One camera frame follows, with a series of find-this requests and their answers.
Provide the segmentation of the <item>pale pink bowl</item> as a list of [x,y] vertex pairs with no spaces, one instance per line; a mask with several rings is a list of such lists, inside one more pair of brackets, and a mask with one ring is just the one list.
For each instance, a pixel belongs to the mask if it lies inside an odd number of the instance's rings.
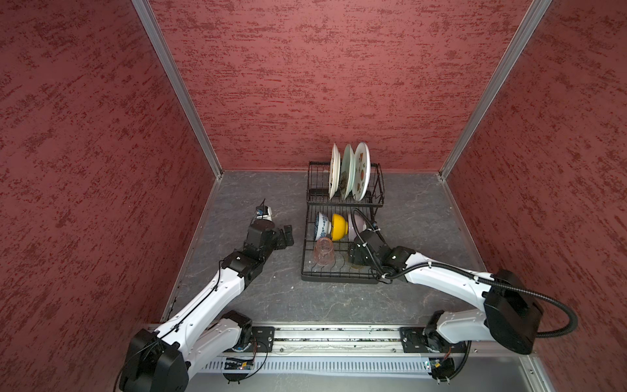
[[351,242],[353,242],[356,239],[357,234],[360,234],[364,232],[364,230],[367,229],[367,223],[359,214],[356,214],[355,217],[353,217],[352,215],[349,215],[347,218],[347,222],[348,222],[347,236],[348,236],[348,240]]

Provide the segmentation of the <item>pink transparent cup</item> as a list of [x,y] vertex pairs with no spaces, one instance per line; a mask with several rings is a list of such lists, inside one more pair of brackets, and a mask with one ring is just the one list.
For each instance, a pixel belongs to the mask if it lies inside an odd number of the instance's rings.
[[319,266],[333,266],[335,264],[335,248],[330,238],[319,238],[313,249],[313,260]]

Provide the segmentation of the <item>amber transparent cup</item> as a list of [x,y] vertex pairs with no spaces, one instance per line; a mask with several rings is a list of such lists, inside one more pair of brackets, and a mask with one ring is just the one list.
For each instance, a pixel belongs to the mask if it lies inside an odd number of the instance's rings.
[[359,273],[369,273],[372,270],[372,267],[369,265],[361,265],[350,263],[349,267],[353,270],[358,271]]

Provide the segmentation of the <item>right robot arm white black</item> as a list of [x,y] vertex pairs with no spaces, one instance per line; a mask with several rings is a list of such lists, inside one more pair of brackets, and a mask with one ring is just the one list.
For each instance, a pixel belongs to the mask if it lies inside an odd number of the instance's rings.
[[489,274],[431,259],[411,248],[390,246],[372,230],[351,235],[349,258],[371,267],[377,279],[405,279],[430,287],[472,306],[471,310],[437,310],[419,338],[431,352],[448,351],[466,341],[494,341],[516,354],[530,354],[543,310],[508,271]]

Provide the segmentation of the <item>white blue floral bowl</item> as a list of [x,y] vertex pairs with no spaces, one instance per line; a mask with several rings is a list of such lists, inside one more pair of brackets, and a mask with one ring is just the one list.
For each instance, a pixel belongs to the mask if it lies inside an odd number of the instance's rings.
[[315,222],[315,241],[320,240],[321,238],[331,238],[332,232],[332,221],[329,217],[321,212],[318,213],[316,222]]

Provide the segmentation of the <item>yellow bowl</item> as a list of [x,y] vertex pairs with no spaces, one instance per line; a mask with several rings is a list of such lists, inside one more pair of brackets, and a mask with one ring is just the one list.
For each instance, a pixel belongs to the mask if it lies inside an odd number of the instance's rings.
[[336,242],[342,240],[349,231],[347,220],[339,214],[334,214],[331,219],[331,240]]

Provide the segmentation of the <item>right white floral plate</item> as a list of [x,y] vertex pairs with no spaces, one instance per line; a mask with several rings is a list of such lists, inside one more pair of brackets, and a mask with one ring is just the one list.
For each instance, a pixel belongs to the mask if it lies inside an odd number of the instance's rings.
[[366,193],[371,174],[370,151],[365,142],[361,142],[355,151],[354,187],[353,195],[356,201],[361,201]]

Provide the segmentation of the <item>middle pale green plate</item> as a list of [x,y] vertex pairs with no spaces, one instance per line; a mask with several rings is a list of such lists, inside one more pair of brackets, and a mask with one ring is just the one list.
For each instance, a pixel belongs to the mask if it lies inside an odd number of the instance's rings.
[[347,199],[354,186],[355,153],[351,144],[346,145],[341,161],[340,187],[342,199]]

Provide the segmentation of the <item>left white plate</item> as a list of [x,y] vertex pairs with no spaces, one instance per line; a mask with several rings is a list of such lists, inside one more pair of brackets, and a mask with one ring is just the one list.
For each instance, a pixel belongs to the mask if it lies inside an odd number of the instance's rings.
[[332,199],[339,187],[341,172],[341,154],[336,144],[332,147],[329,180],[328,180],[328,197]]

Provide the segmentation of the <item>left circuit board connector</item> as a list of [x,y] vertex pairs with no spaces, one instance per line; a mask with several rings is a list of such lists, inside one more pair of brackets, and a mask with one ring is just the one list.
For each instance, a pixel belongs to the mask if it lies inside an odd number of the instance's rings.
[[222,376],[228,383],[235,382],[239,384],[250,377],[255,372],[255,369],[256,361],[254,359],[227,358],[224,363]]

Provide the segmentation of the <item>circuit board connector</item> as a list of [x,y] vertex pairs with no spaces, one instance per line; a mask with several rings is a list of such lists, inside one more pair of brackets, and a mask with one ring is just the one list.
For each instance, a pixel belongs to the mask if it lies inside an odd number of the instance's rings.
[[256,361],[254,359],[227,358],[224,363],[222,376],[228,383],[235,382],[239,384],[250,377],[255,372],[255,369]]
[[450,382],[455,371],[456,366],[453,358],[429,360],[429,375],[436,382]]

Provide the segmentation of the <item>right circuit board connector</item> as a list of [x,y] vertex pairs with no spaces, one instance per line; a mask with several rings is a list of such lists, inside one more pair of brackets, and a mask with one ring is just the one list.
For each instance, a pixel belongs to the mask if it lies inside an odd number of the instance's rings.
[[429,360],[429,375],[436,382],[450,382],[455,371],[456,366],[453,358]]

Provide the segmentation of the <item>right corner aluminium profile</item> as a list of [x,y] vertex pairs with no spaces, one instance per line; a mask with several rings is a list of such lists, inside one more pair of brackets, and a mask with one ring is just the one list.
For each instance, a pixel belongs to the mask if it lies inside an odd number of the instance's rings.
[[463,128],[457,142],[450,155],[439,171],[442,182],[446,182],[456,166],[457,161],[478,129],[479,124],[488,112],[491,104],[497,97],[502,86],[506,82],[509,74],[516,65],[519,57],[527,47],[532,35],[550,8],[551,0],[533,0],[527,8],[519,26],[517,27],[511,41],[495,68],[486,88],[480,96],[473,112],[471,113],[465,127]]

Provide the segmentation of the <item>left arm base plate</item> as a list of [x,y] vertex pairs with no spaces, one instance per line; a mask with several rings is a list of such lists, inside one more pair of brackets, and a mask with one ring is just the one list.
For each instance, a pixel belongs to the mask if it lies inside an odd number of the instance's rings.
[[235,353],[271,352],[274,344],[275,327],[246,327],[241,331],[236,346],[228,350]]

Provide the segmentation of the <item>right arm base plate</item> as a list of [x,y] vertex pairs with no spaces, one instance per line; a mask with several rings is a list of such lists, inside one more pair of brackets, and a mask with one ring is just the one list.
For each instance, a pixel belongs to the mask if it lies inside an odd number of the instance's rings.
[[404,353],[461,354],[466,349],[464,342],[450,343],[432,328],[401,327],[399,334]]

